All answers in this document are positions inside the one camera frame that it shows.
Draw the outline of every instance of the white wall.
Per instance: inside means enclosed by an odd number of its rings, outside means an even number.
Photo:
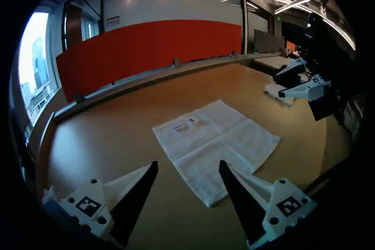
[[[120,17],[120,23],[106,20]],[[217,0],[105,0],[105,31],[123,26],[173,19],[199,19],[242,26],[242,9]]]

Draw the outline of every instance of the red partition wall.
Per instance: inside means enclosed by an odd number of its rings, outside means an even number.
[[[140,23],[102,33],[56,58],[68,101],[144,71],[241,52],[241,26],[205,20]]]

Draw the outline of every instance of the window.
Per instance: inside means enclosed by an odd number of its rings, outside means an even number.
[[[48,70],[51,62],[47,61],[49,56],[46,54],[46,35],[47,30],[49,31],[47,23],[50,20],[49,13],[33,13],[23,32],[19,51],[21,92],[32,124],[49,100],[49,94],[53,92],[50,81],[53,73]]]
[[[89,23],[89,38],[91,38],[91,24]]]
[[[67,17],[65,17],[64,21],[64,39],[65,39],[65,50],[68,49],[67,47]]]
[[[99,34],[98,24],[95,20],[83,15],[81,19],[82,41],[88,40]]]

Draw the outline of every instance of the city building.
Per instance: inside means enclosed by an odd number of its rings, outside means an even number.
[[[31,122],[33,122],[38,113],[43,109],[43,106],[52,96],[53,91],[50,88],[50,82],[44,83],[39,89],[37,89],[31,97],[30,103],[27,107],[27,112]]]
[[[45,82],[49,81],[45,58],[43,58],[42,38],[37,38],[32,44],[32,65],[34,69],[34,78],[39,89]]]
[[[29,82],[26,82],[25,84],[21,84],[21,92],[22,92],[23,100],[25,102],[25,107],[28,108],[30,101],[31,101],[31,91],[30,91]]]

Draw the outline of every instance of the light strip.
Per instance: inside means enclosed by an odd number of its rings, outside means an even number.
[[[284,3],[284,4],[289,4],[289,3],[292,2],[290,0],[274,0],[274,1],[281,2],[281,3]],[[293,8],[298,8],[298,9],[303,10],[303,11],[309,13],[309,14],[314,12],[313,10],[311,10],[311,9],[309,9],[306,6],[303,6],[303,5],[294,6]]]
[[[255,8],[255,9],[258,9],[258,7],[257,7],[257,6],[255,6],[255,5],[251,4],[251,3],[247,2],[247,1],[246,1],[246,4],[248,4],[249,6],[252,6],[252,7],[253,7],[253,8]]]
[[[285,3],[285,4],[288,4],[288,3],[291,3],[291,1],[289,0],[274,0],[274,1],[278,1],[278,2],[282,2],[282,3]],[[338,27],[334,22],[330,21],[328,18],[326,18],[324,15],[320,14],[320,13],[317,13],[315,12],[314,10],[306,7],[306,6],[302,6],[302,5],[298,5],[298,6],[294,6],[293,8],[299,8],[301,10],[304,10],[308,13],[314,13],[314,14],[317,14],[319,15],[323,21],[325,23],[327,23],[330,27],[332,27],[338,34],[340,34],[346,42],[348,42],[348,44],[350,45],[350,47],[352,47],[353,50],[355,50],[355,43],[353,42],[353,40],[349,37],[348,34],[346,34],[340,27]]]
[[[286,4],[285,6],[282,6],[281,8],[278,8],[276,11],[275,11],[275,14],[279,14],[281,12],[284,12],[285,10],[287,9],[290,9],[292,7],[295,7],[297,5],[301,5],[303,3],[306,3],[306,2],[309,2],[310,0],[294,0],[293,2],[290,2],[289,4]]]
[[[343,31],[341,28],[339,28],[337,25],[335,25],[335,23],[333,23],[329,19],[326,19],[323,16],[321,17],[323,18],[323,21],[325,23],[327,23],[330,27],[336,30],[349,43],[350,47],[352,47],[353,50],[355,50],[355,43],[352,41],[352,39],[349,37],[349,35],[345,31]]]

